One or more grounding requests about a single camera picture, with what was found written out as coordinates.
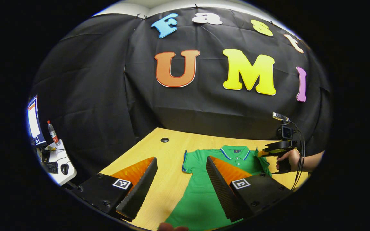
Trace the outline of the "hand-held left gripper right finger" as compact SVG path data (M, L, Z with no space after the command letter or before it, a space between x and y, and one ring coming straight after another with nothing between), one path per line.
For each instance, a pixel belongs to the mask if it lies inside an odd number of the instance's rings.
M257 216L293 193L266 173L253 175L213 156L207 157L206 170L231 222Z

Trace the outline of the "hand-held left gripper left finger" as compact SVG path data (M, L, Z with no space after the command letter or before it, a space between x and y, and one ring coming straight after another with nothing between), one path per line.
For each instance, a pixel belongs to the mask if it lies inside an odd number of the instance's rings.
M132 222L138 215L158 171L158 159L148 157L126 167L102 170L67 193L97 212Z

